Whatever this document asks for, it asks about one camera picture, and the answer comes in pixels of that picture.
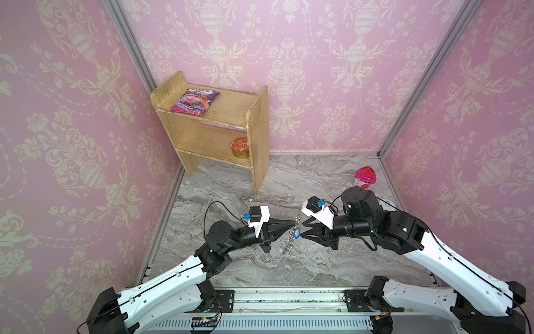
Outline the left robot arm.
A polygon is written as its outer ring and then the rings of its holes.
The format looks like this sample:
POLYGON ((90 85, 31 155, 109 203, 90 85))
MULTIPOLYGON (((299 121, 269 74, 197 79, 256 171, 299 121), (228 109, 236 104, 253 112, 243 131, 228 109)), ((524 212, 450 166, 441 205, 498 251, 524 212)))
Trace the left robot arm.
POLYGON ((101 292, 83 326, 89 333, 144 333, 179 314, 207 311, 216 301, 210 280, 229 266, 230 252, 258 245, 268 253, 293 226, 293 221, 275 218, 260 230, 217 221, 203 245, 173 269, 122 292, 101 292))

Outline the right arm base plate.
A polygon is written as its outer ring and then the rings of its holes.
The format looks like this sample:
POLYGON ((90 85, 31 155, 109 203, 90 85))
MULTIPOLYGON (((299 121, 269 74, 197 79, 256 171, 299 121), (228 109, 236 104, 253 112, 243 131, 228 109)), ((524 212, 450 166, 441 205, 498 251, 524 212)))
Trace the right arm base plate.
POLYGON ((365 289, 346 289, 343 291, 342 301, 349 313, 368 313, 371 311, 366 292, 365 289))

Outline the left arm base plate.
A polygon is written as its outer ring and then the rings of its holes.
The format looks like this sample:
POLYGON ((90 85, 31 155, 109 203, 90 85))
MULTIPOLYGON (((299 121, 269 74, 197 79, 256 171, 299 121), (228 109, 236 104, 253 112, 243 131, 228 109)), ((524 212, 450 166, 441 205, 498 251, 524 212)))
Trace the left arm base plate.
POLYGON ((234 310, 235 291, 233 289, 217 289, 215 300, 209 309, 211 313, 232 313, 234 310))

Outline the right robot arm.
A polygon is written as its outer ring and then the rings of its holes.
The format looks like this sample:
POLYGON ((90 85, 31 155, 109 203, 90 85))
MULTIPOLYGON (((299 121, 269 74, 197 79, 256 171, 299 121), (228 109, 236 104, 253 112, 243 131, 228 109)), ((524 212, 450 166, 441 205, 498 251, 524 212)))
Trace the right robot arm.
POLYGON ((446 283, 429 288, 374 276, 365 293, 372 310, 416 310, 450 321, 464 333, 532 333, 522 305, 526 288, 484 272, 442 242, 421 219, 400 210, 386 211, 374 192, 360 186, 340 196, 343 210, 312 196, 301 212, 308 228, 301 237, 338 249, 342 237, 370 240, 369 249, 384 249, 426 268, 446 283))

